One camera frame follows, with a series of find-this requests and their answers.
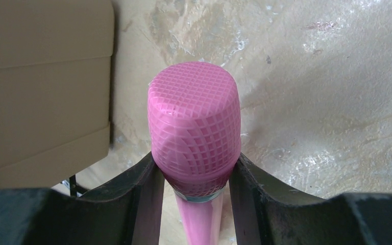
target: microphone head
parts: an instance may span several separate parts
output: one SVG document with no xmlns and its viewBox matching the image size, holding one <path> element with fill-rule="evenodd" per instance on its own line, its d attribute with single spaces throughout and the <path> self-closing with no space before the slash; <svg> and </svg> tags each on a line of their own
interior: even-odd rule
<svg viewBox="0 0 392 245">
<path fill-rule="evenodd" d="M 205 62 L 161 71 L 148 91 L 154 161 L 187 197 L 222 189 L 241 152 L 240 106 L 232 76 Z"/>
</svg>

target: textured pink surface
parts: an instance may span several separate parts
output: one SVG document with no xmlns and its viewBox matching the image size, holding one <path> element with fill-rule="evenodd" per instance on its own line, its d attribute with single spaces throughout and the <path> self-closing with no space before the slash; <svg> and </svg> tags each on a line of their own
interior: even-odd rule
<svg viewBox="0 0 392 245">
<path fill-rule="evenodd" d="M 176 197 L 188 245 L 217 245 L 223 207 L 222 192 L 205 203 L 191 203 Z"/>
<path fill-rule="evenodd" d="M 221 189 L 241 151 L 232 76 L 205 62 L 172 65 L 148 91 L 152 154 L 168 182 L 188 196 Z"/>
</svg>

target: pink object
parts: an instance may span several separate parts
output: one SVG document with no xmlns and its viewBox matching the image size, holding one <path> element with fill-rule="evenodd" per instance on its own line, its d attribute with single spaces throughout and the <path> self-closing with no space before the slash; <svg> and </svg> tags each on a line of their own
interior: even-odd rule
<svg viewBox="0 0 392 245">
<path fill-rule="evenodd" d="M 235 81 L 219 66 L 172 65 L 150 84 L 152 155 L 180 196 L 177 201 L 191 245 L 217 244 L 223 193 L 208 202 L 195 200 L 216 196 L 226 185 L 241 151 L 240 120 Z"/>
</svg>

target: pink microphone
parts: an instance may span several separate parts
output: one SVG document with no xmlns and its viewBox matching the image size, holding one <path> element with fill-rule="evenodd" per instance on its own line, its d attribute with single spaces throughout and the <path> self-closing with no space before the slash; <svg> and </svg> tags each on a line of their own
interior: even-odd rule
<svg viewBox="0 0 392 245">
<path fill-rule="evenodd" d="M 237 86 L 223 68 L 186 62 L 148 90 L 154 161 L 174 188 L 189 245 L 217 245 L 223 191 L 241 151 Z"/>
</svg>

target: flat top of microphone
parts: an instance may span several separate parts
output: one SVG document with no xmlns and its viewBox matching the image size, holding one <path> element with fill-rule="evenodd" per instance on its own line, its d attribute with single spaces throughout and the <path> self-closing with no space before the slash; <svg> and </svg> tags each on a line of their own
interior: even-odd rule
<svg viewBox="0 0 392 245">
<path fill-rule="evenodd" d="M 223 68 L 185 62 L 161 71 L 151 82 L 149 105 L 178 118 L 208 117 L 237 100 L 237 87 Z"/>
</svg>

